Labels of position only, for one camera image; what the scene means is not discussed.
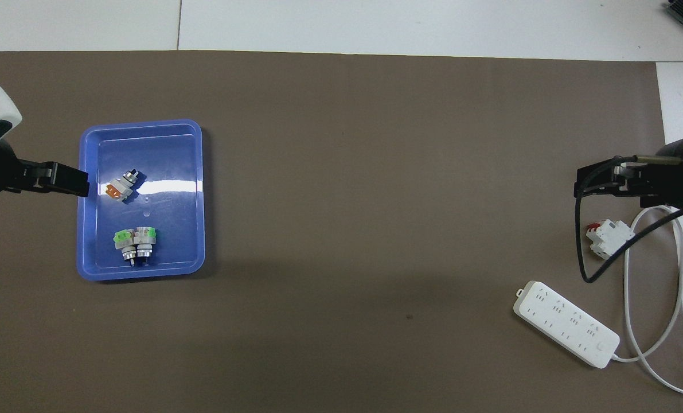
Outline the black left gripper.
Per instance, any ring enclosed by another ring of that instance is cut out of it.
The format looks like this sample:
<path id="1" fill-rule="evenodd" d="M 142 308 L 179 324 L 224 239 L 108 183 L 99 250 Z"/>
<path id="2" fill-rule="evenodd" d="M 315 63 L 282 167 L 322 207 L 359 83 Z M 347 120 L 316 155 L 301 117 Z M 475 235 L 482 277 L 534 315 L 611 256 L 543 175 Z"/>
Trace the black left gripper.
<path id="1" fill-rule="evenodd" d="M 21 193 L 25 167 L 5 139 L 0 140 L 0 193 Z M 28 162 L 28 190 L 52 190 L 80 198 L 89 196 L 89 173 L 55 161 Z"/>

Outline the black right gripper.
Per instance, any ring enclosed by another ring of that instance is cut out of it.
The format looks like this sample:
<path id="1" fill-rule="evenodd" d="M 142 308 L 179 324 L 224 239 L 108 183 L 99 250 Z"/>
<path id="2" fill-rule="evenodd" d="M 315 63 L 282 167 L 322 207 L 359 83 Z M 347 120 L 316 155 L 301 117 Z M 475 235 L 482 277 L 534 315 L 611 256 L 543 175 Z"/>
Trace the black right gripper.
<path id="1" fill-rule="evenodd" d="M 683 160 L 683 139 L 670 143 L 657 152 L 658 156 L 680 157 Z M 646 168 L 655 196 L 643 197 L 642 207 L 669 205 L 683 207 L 683 163 L 679 165 L 649 165 Z M 613 196 L 643 196 L 643 166 L 633 162 L 597 162 L 577 169 L 574 197 L 603 195 L 613 190 Z"/>

